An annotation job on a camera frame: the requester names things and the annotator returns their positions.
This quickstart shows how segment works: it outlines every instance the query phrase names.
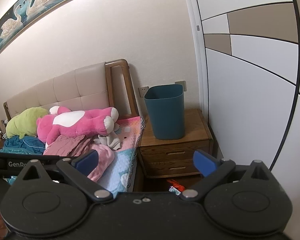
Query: beige tufted headboard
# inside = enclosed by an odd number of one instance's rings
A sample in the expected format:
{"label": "beige tufted headboard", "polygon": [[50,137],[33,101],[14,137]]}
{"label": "beige tufted headboard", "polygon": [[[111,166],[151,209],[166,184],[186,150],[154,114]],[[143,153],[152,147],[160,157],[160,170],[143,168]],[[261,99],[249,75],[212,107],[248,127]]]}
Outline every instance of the beige tufted headboard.
{"label": "beige tufted headboard", "polygon": [[72,111],[114,106],[112,67],[121,66],[131,114],[138,116],[129,66],[125,59],[102,62],[75,69],[37,84],[3,104],[8,120],[30,107],[66,106]]}

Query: leather headboard panel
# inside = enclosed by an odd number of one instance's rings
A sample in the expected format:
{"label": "leather headboard panel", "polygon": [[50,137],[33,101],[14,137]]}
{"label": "leather headboard panel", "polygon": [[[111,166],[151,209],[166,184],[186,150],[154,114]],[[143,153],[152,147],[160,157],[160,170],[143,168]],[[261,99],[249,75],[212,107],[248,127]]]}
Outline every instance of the leather headboard panel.
{"label": "leather headboard panel", "polygon": [[35,85],[7,100],[11,117],[30,107],[66,106],[72,111],[109,107],[105,62]]}

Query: electrical outlet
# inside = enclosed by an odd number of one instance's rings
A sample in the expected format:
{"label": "electrical outlet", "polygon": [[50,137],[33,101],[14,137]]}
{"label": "electrical outlet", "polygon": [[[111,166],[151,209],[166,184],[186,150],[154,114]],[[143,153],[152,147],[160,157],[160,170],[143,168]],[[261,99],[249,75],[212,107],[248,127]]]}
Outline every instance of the electrical outlet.
{"label": "electrical outlet", "polygon": [[175,82],[175,84],[179,84],[179,85],[182,85],[183,86],[183,91],[187,91],[187,85],[186,85],[186,81],[177,81]]}
{"label": "electrical outlet", "polygon": [[147,91],[149,90],[149,87],[141,87],[138,88],[139,89],[139,94],[141,98],[145,97],[145,94],[147,93]]}

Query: triangular cutout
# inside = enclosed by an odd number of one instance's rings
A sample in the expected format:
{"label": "triangular cutout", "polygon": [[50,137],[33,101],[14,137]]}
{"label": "triangular cutout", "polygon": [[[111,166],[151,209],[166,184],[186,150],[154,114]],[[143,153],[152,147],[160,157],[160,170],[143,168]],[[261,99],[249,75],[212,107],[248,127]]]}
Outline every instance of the triangular cutout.
{"label": "triangular cutout", "polygon": [[263,179],[263,180],[269,180],[267,174],[262,168],[256,167],[254,169],[254,172],[252,173],[251,178],[253,179]]}
{"label": "triangular cutout", "polygon": [[37,172],[37,169],[35,166],[31,166],[25,176],[23,177],[23,180],[30,180],[30,179],[40,179],[40,176]]}

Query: plastic bin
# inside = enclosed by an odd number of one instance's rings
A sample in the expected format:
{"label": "plastic bin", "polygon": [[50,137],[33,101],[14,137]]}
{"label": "plastic bin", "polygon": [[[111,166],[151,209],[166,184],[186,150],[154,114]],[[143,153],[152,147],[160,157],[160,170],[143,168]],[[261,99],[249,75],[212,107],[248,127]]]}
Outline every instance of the plastic bin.
{"label": "plastic bin", "polygon": [[179,84],[151,87],[145,102],[154,136],[159,140],[180,139],[185,135],[183,87]]}

